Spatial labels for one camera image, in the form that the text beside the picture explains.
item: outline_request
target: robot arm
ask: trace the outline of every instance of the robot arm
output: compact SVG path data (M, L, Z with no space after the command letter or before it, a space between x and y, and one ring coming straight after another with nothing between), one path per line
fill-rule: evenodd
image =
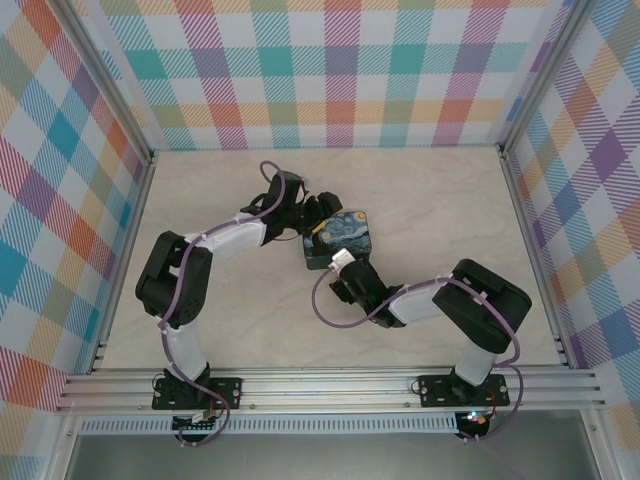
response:
M275 175L269 190L257 196L249 206L233 217L234 222L209 235L203 232L178 235L168 231L158 237L147 264L136 285L136 297L145 311L162 320L173 300L180 265L190 244L197 241L186 260L182 275L182 288L175 309L166 320L166 334L175 366L189 379L204 384L209 377L208 363L200 350L197 324L194 322L202 310L209 283L209 275L226 260L250 248L266 245L285 228L298 233L313 231L322 222L342 208L338 197L324 192L309 196L304 179L291 172ZM284 188L282 201L273 211L255 218L272 207ZM178 377L173 366L169 371Z
M334 293L344 302L357 302L367 315L408 287L387 287L368 260L356 260L346 249L333 256L329 268L338 275L331 283ZM473 260L460 261L450 274L440 278L441 282L392 300L371 321L385 328L401 328L433 316L449 317L469 338L451 372L452 394L464 405L475 396L511 338L475 296L447 282L462 282L489 301L513 332L520 327L532 302L524 291Z

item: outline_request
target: marble floor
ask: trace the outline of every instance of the marble floor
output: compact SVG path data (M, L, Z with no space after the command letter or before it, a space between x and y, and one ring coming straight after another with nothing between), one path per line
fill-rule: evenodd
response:
M134 296L149 252L163 231L204 230L266 191L262 160L309 178L314 193L334 192L345 208L364 210L371 261L387 285L433 278L469 257L523 288L534 306L518 332L519 363L558 362L495 150L483 147L161 153L103 367L165 364L155 322ZM459 358L466 339L446 317L392 330L325 326L311 309L319 275L306 269L300 239L247 251L215 271L198 318L210 364L435 366ZM327 284L318 305L337 322L362 315Z

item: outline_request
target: perforated metal strip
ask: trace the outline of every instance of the perforated metal strip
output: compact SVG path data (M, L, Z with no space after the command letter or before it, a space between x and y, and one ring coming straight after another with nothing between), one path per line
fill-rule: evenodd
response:
M190 428L198 433L208 429ZM453 413L405 413L360 415L235 415L225 434L371 434L371 433L456 433ZM166 435L171 417L91 416L84 417L79 435Z

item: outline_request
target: plaid wall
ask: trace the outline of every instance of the plaid wall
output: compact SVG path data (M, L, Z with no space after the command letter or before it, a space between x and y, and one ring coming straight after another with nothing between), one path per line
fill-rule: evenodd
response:
M560 7L560 10L558 11L556 18L554 19L553 24L551 25L551 28L549 29L549 32L547 33L547 36L545 37L544 42L542 43L542 47L540 47L540 50L536 55L536 59L531 64L531 68L527 73L527 78L522 84L522 87L520 87L520 91L518 92L518 97L516 98L515 102L513 102L513 105L511 106L511 110L509 110L509 115L507 116L507 120L504 122L504 125L500 130L500 135L498 136L498 143L501 143L501 144L504 143L505 139L507 138L507 135L511 130L511 126L513 125L513 121L515 120L516 116L518 115L518 112L520 111L522 102L524 102L524 99L527 97L527 95L529 95L531 88L533 88L533 85L536 79L538 78L538 73L540 72L540 69L545 64L547 57L551 53L551 46L553 45L553 42L556 40L556 38L562 31L562 27L564 26L564 23L567 20L567 17L571 12L571 7L573 7L574 3L575 3L575 0L563 0L562 7Z
M74 3L150 141L197 149L493 144L562 0Z
M45 0L0 0L2 480L44 464L51 412L89 353L142 165Z
M515 154L563 326L640 478L640 2L598 3Z

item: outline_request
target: gray floor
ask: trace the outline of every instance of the gray floor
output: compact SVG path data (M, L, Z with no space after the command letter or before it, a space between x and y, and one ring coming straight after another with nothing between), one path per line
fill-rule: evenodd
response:
M589 480L599 478L578 412L522 412L484 445L453 435L80 437L67 480Z

